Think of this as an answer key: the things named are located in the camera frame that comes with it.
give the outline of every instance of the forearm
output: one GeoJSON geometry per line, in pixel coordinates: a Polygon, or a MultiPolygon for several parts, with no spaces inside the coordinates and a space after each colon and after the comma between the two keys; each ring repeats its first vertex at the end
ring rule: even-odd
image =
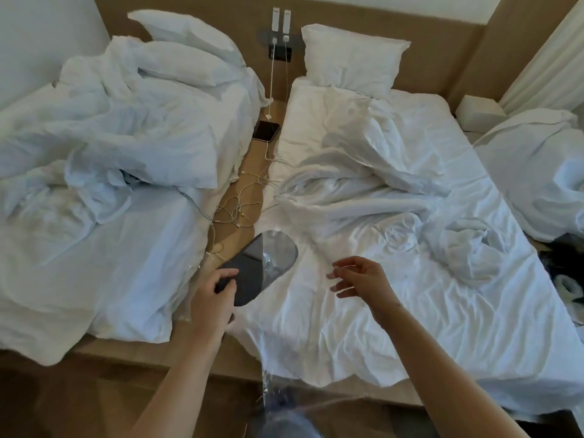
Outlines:
{"type": "Polygon", "coordinates": [[[442,438],[527,437],[404,307],[388,305],[380,324],[442,438]]]}
{"type": "Polygon", "coordinates": [[[173,366],[140,416],[130,437],[191,437],[207,378],[221,345],[220,335],[198,335],[173,366]]]}

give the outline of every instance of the person's left hand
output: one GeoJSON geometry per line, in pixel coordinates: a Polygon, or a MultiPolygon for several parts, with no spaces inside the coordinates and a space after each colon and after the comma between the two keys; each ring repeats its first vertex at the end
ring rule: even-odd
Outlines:
{"type": "Polygon", "coordinates": [[[197,335],[221,338],[233,314],[235,280],[230,280],[227,287],[215,294],[215,285],[222,278],[234,277],[238,269],[217,269],[196,291],[191,303],[191,317],[197,335]]]}

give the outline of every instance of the person's right arm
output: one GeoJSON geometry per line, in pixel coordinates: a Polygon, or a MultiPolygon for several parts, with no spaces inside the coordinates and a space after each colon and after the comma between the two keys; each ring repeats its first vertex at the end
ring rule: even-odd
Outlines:
{"type": "Polygon", "coordinates": [[[442,438],[525,438],[527,434],[400,304],[383,268],[362,257],[333,263],[339,298],[361,297],[390,336],[442,438]]]}

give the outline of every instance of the white pillow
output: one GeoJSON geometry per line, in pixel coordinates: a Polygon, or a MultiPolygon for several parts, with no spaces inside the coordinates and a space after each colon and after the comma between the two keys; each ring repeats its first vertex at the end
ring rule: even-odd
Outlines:
{"type": "Polygon", "coordinates": [[[302,28],[307,76],[317,86],[340,87],[382,99],[394,85],[411,42],[310,24],[302,28]]]}
{"type": "Polygon", "coordinates": [[[142,24],[153,40],[185,44],[209,52],[233,66],[245,66],[244,57],[229,36],[198,18],[151,9],[130,12],[128,18],[142,24]]]}
{"type": "Polygon", "coordinates": [[[149,75],[189,86],[218,86],[242,78],[236,68],[201,49],[165,41],[150,41],[135,51],[136,64],[149,75]]]}

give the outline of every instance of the hand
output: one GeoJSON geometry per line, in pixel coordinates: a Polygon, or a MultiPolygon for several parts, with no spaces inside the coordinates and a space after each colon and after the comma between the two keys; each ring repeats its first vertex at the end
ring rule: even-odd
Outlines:
{"type": "Polygon", "coordinates": [[[360,297],[380,323],[384,311],[391,305],[401,305],[395,296],[383,267],[360,256],[343,258],[332,263],[334,269],[326,277],[341,280],[331,287],[338,298],[360,297]]]}
{"type": "Polygon", "coordinates": [[[191,316],[196,335],[221,339],[233,315],[237,285],[235,280],[230,280],[218,294],[215,294],[215,285],[220,279],[234,277],[238,273],[238,269],[217,269],[194,294],[191,316]]]}

